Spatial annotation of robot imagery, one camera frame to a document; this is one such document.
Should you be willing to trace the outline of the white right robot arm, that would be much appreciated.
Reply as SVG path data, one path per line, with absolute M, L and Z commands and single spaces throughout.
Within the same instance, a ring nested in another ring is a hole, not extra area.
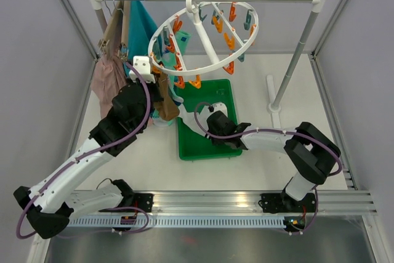
M 207 136 L 214 145 L 224 144 L 235 150 L 266 150 L 286 155 L 296 168 L 295 175 L 281 193 L 263 193 L 263 212 L 313 212 L 317 198 L 313 190 L 342 168 L 341 151 L 312 123 L 303 121 L 294 129 L 269 129 L 250 123 L 235 124 L 224 112 L 215 111 L 207 118 Z

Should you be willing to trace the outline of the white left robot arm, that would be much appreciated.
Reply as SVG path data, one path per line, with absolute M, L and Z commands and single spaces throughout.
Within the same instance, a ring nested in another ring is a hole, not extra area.
M 137 204 L 135 192 L 122 179 L 85 193 L 75 193 L 93 172 L 117 157 L 137 139 L 146 126 L 151 112 L 148 85 L 142 79 L 123 87 L 113 99 L 113 106 L 90 131 L 88 138 L 50 176 L 32 187 L 21 186 L 14 197 L 23 212 L 15 234 L 22 234 L 25 219 L 33 228 L 33 235 L 43 239 L 61 233 L 68 224 L 95 212 L 135 212 L 145 214 Z

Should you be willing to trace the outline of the mint patterned sock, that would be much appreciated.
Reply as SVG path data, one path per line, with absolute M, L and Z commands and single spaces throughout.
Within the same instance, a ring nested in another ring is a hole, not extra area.
M 191 39 L 192 35 L 186 31 L 178 31 L 175 33 L 175 39 L 177 41 L 178 48 L 180 49 L 180 53 L 184 55 L 188 42 Z M 162 58 L 163 64 L 165 68 L 174 70 L 174 65 L 176 65 L 175 54 L 166 50 L 163 54 Z
M 165 104 L 164 102 L 154 103 L 154 111 L 151 114 L 152 122 L 157 127 L 168 127 L 174 123 L 180 115 L 179 107 L 174 104 Z

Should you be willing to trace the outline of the brown ribbed sock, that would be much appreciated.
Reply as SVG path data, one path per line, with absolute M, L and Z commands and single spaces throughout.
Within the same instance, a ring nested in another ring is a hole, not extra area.
M 159 90 L 160 99 L 154 99 L 153 106 L 164 121 L 170 121 L 180 114 L 178 106 L 169 93 L 169 80 L 167 74 L 155 74 L 156 85 Z

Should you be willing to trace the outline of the white round clip hanger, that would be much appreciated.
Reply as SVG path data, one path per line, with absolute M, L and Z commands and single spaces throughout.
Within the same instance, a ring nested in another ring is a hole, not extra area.
M 225 58 L 219 58 L 214 45 L 204 27 L 202 9 L 208 7 L 212 9 L 211 23 L 216 32 L 221 34 L 229 54 Z M 243 39 L 233 25 L 237 17 L 237 9 L 246 10 L 246 31 L 249 37 Z M 198 66 L 194 69 L 188 69 L 178 48 L 175 39 L 175 33 L 182 27 L 181 16 L 187 16 L 192 25 L 195 27 L 197 36 L 201 41 L 205 54 L 210 64 Z M 186 83 L 199 89 L 201 87 L 201 75 L 223 69 L 229 75 L 234 73 L 235 60 L 244 57 L 245 52 L 254 45 L 257 33 L 259 31 L 259 16 L 255 9 L 246 2 L 239 1 L 199 1 L 185 0 L 185 8 L 169 17 L 162 25 L 158 27 L 150 39 L 148 45 L 148 56 L 151 58 L 151 64 L 154 73 L 165 73 L 173 76 L 174 86 L 183 89 Z M 162 58 L 164 52 L 168 50 L 175 54 L 176 65 L 174 70 L 165 68 Z M 186 78 L 193 77 L 193 80 L 185 81 Z

